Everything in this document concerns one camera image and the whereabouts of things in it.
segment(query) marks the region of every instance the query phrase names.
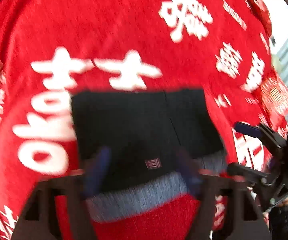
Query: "small tag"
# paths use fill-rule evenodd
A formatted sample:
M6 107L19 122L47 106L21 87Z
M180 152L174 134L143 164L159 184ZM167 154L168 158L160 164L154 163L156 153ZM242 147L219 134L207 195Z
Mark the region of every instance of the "small tag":
M147 161L145 161L145 164L149 170L158 169L162 166L161 161L158 158L153 159L153 160L147 160Z

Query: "white chinese character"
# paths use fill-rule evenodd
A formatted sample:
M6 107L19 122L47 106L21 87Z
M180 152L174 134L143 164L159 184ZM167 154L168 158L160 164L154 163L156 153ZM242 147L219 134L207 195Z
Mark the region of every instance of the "white chinese character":
M264 149L261 141L248 135L238 135L233 128L232 131L239 164L261 171L264 164Z
M76 87L77 83L69 76L69 73L83 73L93 68L94 65L89 59L71 59L64 47L58 47L52 60L34 61L31 67L38 73L53 74L52 77L43 79L44 86L51 90Z
M124 60L96 58L94 63L101 70L121 74L119 77L111 77L109 79L109 83L116 90L146 89L146 85L140 76L151 78L162 76L159 68L142 63L140 55L135 50L129 50Z
M0 214L2 214L3 216L5 216L7 218L7 221L4 221L2 222L2 220L0 219L0 231L3 232L5 234L5 236L1 236L2 238L5 238L7 240L10 240L11 237L12 237L12 234L13 234L13 230L15 228L15 224L17 223L18 221L18 217L17 217L17 220L13 219L13 212L10 210L9 207L7 206L4 206L4 209L5 209L5 213L3 213L1 210L0 210Z
M213 18L207 8L197 0L164 1L159 14L169 27L175 28L170 35L174 42L182 40L184 25L189 35L194 34L199 40L202 37L207 37L208 30L204 24L213 22Z
M220 57L217 58L217 70L219 72L227 73L230 77L236 78L236 75L240 75L238 68L241 63L241 55L239 51L235 51L232 46L223 42L224 47L220 49Z
M223 94L223 96L224 96L226 102L229 104L229 106L231 106L231 103L230 103L229 99L226 97L226 95ZM219 108L221 108L221 107L227 108L227 104L226 104L226 102L224 102L221 94L218 95L217 98L214 98L214 100L217 103L217 106Z
M249 75L246 79L246 83L241 86L241 89L251 93L255 89L259 87L259 85L262 82L262 75L265 63L263 60L259 59L257 57L257 54L255 52L252 52L252 64L253 66L250 69Z

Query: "screw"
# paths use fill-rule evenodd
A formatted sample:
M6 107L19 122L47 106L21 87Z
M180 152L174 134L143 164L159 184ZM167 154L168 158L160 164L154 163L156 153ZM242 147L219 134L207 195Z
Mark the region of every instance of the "screw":
M270 204L271 204L271 206L273 206L275 204L275 199L274 198L270 199Z

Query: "black fabric patch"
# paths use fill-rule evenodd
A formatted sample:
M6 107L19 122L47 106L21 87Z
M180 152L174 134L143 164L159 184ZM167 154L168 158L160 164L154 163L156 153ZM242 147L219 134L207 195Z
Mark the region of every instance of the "black fabric patch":
M224 147L208 115L203 90L173 93L81 92L71 100L82 161L99 147L112 150L101 192L121 190L175 170L174 153L192 158ZM148 168L157 159L161 167Z

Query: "red shirt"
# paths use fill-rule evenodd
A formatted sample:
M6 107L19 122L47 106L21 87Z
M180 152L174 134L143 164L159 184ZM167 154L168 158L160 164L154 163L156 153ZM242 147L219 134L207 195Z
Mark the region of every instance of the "red shirt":
M260 170L270 154L232 125L265 120L249 93L271 65L262 33L268 43L245 0L1 0L0 237L10 238L35 182L79 167L70 94L84 89L203 87L227 161ZM117 228L118 239L181 239L196 205L185 195L161 207L182 225L166 218L167 233L149 230L159 225L157 213L93 225L99 239ZM144 235L140 226L132 231L135 220L145 223Z

